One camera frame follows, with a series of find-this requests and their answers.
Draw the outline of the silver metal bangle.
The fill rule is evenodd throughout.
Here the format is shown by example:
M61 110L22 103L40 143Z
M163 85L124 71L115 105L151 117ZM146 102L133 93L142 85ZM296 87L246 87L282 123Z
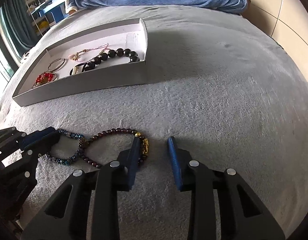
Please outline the silver metal bangle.
M62 68L65 63L66 63L66 59L64 58L55 59L49 63L47 70L49 72L56 72L57 70Z

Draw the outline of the grey cardboard tray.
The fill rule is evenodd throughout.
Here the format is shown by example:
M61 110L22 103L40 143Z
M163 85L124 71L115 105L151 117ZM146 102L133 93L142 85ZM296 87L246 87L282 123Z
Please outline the grey cardboard tray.
M93 90L148 83L148 37L142 18L99 25L45 48L12 96L21 107ZM55 59L66 63L56 72Z

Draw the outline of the white shelf rack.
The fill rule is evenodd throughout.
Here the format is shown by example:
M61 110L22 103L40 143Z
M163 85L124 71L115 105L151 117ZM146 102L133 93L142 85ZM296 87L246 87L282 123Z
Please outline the white shelf rack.
M50 28L49 21L45 15L40 15L40 0L25 0L27 14L32 19L32 27L38 37L42 37Z

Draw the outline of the teal curtain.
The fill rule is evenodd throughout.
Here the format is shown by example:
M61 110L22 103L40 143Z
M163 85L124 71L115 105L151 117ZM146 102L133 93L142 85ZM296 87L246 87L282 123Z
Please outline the teal curtain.
M24 0L5 0L1 7L8 38L19 58L38 43Z

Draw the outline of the grey bed cover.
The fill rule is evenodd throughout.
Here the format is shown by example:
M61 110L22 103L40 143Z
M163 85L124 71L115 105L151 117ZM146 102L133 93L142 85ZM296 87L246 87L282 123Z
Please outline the grey bed cover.
M182 6L84 10L57 24L32 51L81 30L142 18L149 83L20 107L0 100L0 129L48 126L87 137L132 128L149 157L130 192L119 193L122 239L186 239L190 193L174 184L167 139L213 170L234 168L290 236L308 213L308 83L289 55L241 16Z

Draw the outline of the beige wardrobe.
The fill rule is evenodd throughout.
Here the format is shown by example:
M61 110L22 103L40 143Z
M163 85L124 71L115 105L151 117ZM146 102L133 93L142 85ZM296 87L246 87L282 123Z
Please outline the beige wardrobe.
M308 12L300 0L248 0L243 13L280 44L308 82Z

